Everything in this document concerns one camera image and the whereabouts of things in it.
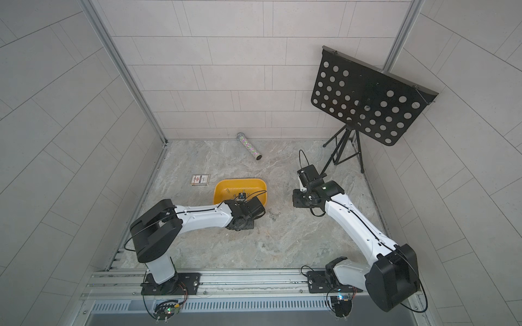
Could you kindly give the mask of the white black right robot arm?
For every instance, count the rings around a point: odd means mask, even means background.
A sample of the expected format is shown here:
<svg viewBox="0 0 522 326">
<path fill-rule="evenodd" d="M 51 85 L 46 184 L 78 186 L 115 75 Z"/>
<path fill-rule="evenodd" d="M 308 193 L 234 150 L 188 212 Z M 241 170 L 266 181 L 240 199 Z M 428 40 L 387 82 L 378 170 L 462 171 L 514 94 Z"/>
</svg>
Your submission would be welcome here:
<svg viewBox="0 0 522 326">
<path fill-rule="evenodd" d="M 296 208 L 322 209 L 356 243 L 367 261 L 363 266 L 339 257 L 328 263 L 324 276 L 330 289 L 360 289 L 385 312 L 425 291 L 416 252 L 408 244 L 399 246 L 375 227 L 336 182 L 295 189 L 292 201 Z"/>
</svg>

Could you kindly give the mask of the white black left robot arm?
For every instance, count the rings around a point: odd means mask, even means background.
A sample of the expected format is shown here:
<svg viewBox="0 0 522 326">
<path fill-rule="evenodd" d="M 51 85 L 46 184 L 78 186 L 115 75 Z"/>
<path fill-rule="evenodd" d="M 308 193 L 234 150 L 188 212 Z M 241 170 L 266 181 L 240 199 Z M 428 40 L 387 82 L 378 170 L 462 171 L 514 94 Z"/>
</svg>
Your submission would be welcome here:
<svg viewBox="0 0 522 326">
<path fill-rule="evenodd" d="M 156 284 L 162 285 L 177 274 L 167 255 L 177 236 L 206 228 L 251 230 L 254 221 L 265 213 L 258 198 L 225 200 L 208 206 L 177 206 L 164 199 L 130 225 L 130 237 L 138 262 L 148 267 Z"/>
</svg>

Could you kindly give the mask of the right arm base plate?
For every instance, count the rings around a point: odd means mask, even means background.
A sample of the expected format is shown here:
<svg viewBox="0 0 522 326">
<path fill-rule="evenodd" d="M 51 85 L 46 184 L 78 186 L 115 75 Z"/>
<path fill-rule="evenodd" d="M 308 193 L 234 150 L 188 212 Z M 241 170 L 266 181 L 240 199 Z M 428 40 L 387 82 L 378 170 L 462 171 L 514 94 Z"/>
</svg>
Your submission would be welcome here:
<svg viewBox="0 0 522 326">
<path fill-rule="evenodd" d="M 309 270 L 305 273 L 305 276 L 307 277 L 309 293 L 354 293 L 354 288 L 351 285 L 340 285 L 329 280 L 325 271 Z"/>
</svg>

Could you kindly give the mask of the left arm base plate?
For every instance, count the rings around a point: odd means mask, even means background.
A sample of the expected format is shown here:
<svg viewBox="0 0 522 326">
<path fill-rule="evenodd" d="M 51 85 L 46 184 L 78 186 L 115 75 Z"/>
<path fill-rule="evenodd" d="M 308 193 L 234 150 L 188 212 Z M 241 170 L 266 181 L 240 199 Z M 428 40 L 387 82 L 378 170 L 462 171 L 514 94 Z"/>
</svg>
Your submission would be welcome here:
<svg viewBox="0 0 522 326">
<path fill-rule="evenodd" d="M 177 273 L 172 279 L 157 284 L 151 273 L 141 283 L 143 296 L 193 296 L 197 294 L 201 273 Z"/>
</svg>

